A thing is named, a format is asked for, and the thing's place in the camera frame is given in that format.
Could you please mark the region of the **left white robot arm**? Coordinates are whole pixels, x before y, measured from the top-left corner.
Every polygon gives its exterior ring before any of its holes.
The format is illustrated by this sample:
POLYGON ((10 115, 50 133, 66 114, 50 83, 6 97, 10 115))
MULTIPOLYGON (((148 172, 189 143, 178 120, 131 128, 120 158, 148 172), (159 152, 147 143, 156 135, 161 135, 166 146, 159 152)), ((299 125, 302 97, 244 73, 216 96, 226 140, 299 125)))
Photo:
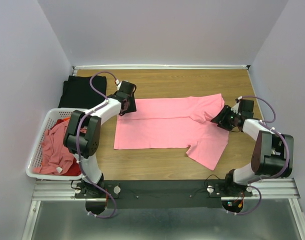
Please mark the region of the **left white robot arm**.
POLYGON ((103 174, 96 160, 101 127, 112 117, 137 111, 136 90, 135 84, 121 81, 117 91, 106 96, 103 103, 85 111, 75 110, 70 116, 63 145, 76 158, 81 179, 88 183, 86 192, 93 198, 99 197, 104 190, 103 174))

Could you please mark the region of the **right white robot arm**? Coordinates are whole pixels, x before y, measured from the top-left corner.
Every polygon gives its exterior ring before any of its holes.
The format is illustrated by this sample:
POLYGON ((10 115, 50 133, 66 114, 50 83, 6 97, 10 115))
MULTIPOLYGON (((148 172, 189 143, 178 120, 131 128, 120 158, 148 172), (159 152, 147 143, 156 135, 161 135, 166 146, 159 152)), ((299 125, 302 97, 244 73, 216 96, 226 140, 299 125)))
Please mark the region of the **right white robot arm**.
POLYGON ((228 196, 245 191, 249 184, 259 180, 287 178, 293 170, 293 136, 254 118, 254 101, 248 96, 240 96, 235 101, 233 107, 225 105, 211 122, 227 131, 238 128, 255 140, 255 145, 250 163, 230 170, 220 184, 218 189, 228 196))

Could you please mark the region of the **pink t shirt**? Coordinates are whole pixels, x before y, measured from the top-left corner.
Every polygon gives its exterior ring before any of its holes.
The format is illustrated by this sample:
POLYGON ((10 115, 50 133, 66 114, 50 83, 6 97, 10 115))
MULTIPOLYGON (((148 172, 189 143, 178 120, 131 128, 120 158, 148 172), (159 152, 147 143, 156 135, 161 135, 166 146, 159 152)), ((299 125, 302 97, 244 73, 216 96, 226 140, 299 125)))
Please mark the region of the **pink t shirt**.
POLYGON ((211 122, 225 105, 220 93, 135 103, 135 112, 117 118, 114 149, 187 149, 192 160, 216 168, 229 141, 229 132, 211 122))

